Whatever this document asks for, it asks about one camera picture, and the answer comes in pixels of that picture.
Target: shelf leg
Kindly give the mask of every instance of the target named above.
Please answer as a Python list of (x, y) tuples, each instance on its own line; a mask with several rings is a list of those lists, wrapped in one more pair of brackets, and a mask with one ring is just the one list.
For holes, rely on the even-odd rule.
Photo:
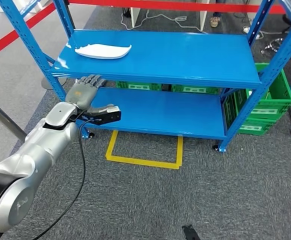
[(52, 76), (49, 72), (51, 66), (46, 58), (46, 55), (41, 50), (14, 2), (12, 0), (0, 0), (0, 6), (58, 97), (64, 101), (66, 98), (66, 92), (59, 83), (58, 78)]
[(247, 34), (248, 43), (250, 47), (254, 44), (259, 31), (261, 29), (269, 10), (275, 2), (275, 0), (263, 0), (255, 19), (251, 24), (250, 30)]
[(68, 8), (69, 2), (67, 0), (53, 0), (53, 3), (63, 24), (65, 33), (67, 35), (67, 38), (70, 39), (74, 32), (75, 26)]
[(227, 133), (226, 139), (221, 140), (218, 149), (225, 150), (227, 145), (246, 121), (246, 119), (255, 108), (263, 95), (287, 64), (291, 58), (291, 31), (282, 42), (276, 55), (274, 55), (269, 65), (259, 72), (261, 86), (253, 91), (246, 100), (243, 107), (239, 112), (238, 116), (232, 123)]

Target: red barrier rope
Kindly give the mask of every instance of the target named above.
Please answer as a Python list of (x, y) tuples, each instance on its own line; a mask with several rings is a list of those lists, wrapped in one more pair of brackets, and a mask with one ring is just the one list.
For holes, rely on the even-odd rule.
[[(183, 10), (183, 11), (209, 11), (221, 13), (256, 13), (258, 5), (244, 4), (205, 4), (194, 2), (178, 2), (178, 1), (153, 1), (153, 0), (69, 0), (72, 4), (86, 4), (99, 6), (113, 6), (121, 8), (142, 8), (142, 9), (159, 9), (159, 10)], [(29, 28), (32, 28), (55, 9), (53, 3), (43, 8), (27, 21)], [(273, 5), (270, 14), (284, 14), (285, 10), (280, 5)], [(19, 36), (15, 30), (0, 39), (0, 51), (9, 46)]]
[[(221, 13), (256, 13), (258, 5), (245, 4), (206, 4), (195, 2), (180, 1), (155, 1), (155, 0), (69, 0), (71, 4), (86, 4), (99, 6), (113, 6), (120, 8), (141, 8), (159, 10), (179, 10), (179, 11), (208, 11)], [(270, 14), (284, 14), (285, 10), (281, 5), (273, 5)]]
[[(30, 29), (39, 21), (46, 18), (46, 16), (51, 14), (55, 9), (53, 3), (50, 3), (49, 5), (43, 8), (42, 10), (36, 13), (36, 15), (31, 17), (30, 19), (27, 21), (27, 25)], [(0, 51), (6, 48), (6, 46), (12, 43), (13, 41), (18, 39), (19, 36), (15, 30), (11, 31), (7, 35), (0, 39)]]

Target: yellow tape square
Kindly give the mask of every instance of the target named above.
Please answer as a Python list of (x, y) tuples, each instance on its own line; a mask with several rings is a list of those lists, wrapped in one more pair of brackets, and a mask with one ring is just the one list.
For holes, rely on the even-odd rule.
[(118, 131), (114, 130), (112, 133), (111, 139), (107, 146), (107, 153), (105, 158), (108, 161), (118, 162), (118, 163), (126, 163), (126, 164), (136, 164), (136, 165), (143, 165), (148, 167), (156, 167), (156, 168), (165, 168), (165, 169), (179, 169), (182, 165), (182, 154), (184, 151), (184, 137), (178, 136), (178, 144), (176, 150), (176, 161), (175, 163), (172, 162), (165, 162), (165, 161), (153, 161), (153, 160), (146, 160), (141, 158), (132, 158), (132, 157), (125, 157), (125, 156), (114, 156), (113, 155), (113, 148), (118, 136)]

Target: white dish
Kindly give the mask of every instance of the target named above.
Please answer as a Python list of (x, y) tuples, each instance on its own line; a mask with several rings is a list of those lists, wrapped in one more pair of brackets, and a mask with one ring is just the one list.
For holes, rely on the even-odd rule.
[(128, 54), (132, 45), (129, 47), (111, 46), (104, 44), (88, 44), (75, 49), (76, 53), (92, 59), (119, 59)]

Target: metal pole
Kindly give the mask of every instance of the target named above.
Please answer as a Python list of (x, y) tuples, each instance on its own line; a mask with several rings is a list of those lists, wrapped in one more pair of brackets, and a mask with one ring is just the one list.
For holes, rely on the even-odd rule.
[(9, 130), (15, 134), (17, 138), (18, 138), (20, 141), (23, 143), (27, 137), (27, 134), (24, 130), (21, 129), (19, 126), (18, 126), (15, 122), (14, 122), (9, 116), (6, 114), (4, 111), (2, 111), (1, 108), (0, 108), (0, 122), (5, 125), (6, 127), (7, 127)]

